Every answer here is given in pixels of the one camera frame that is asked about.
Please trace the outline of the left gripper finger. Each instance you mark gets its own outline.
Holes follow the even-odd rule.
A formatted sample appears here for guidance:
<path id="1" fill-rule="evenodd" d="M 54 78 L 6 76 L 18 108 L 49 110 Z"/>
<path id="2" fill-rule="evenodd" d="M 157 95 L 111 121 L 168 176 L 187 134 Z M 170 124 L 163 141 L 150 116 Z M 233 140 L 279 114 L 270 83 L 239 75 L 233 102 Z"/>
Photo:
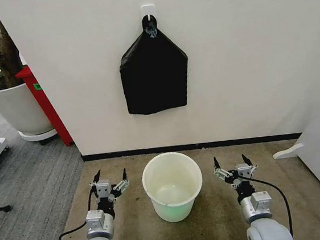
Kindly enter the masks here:
<path id="1" fill-rule="evenodd" d="M 97 190 L 96 184 L 97 184 L 98 181 L 99 181 L 100 172 L 101 172 L 101 170 L 99 169 L 98 172 L 95 174 L 95 176 L 94 176 L 94 178 L 93 178 L 93 181 L 89 184 L 89 186 L 91 187 L 91 191 L 92 191 L 92 192 L 95 192 L 95 191 Z"/>
<path id="2" fill-rule="evenodd" d="M 122 175 L 122 180 L 113 187 L 113 193 L 114 194 L 123 193 L 126 190 L 126 188 L 129 186 L 129 180 L 127 178 L 127 173 L 126 173 L 126 169 L 125 168 L 124 168 L 122 174 L 123 174 Z"/>

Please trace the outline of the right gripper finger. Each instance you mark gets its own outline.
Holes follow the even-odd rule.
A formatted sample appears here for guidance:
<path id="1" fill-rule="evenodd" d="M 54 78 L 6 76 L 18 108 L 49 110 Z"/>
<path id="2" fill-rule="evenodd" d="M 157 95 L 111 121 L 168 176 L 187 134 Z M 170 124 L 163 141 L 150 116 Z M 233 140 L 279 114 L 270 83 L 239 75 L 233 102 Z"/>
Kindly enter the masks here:
<path id="1" fill-rule="evenodd" d="M 248 165 L 250 173 L 254 173 L 255 170 L 258 168 L 258 166 L 257 165 L 253 165 L 252 161 L 247 156 L 245 156 L 244 154 L 242 154 L 241 156 L 243 158 L 244 163 L 246 163 Z"/>
<path id="2" fill-rule="evenodd" d="M 214 158 L 214 174 L 219 177 L 221 180 L 226 180 L 232 177 L 232 174 L 220 167 L 220 164 L 218 163 L 218 160 L 216 157 Z"/>

